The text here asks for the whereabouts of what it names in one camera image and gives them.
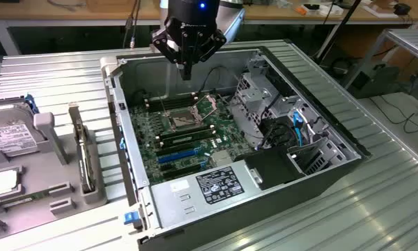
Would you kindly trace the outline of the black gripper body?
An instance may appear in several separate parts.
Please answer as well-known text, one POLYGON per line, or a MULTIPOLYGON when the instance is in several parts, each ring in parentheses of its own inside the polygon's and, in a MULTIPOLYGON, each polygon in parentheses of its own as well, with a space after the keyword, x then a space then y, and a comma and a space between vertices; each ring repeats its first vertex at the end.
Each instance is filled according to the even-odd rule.
POLYGON ((176 35, 184 28, 196 28, 205 35, 212 35, 217 29, 219 6, 220 1, 213 0, 170 1, 166 20, 168 34, 176 35))

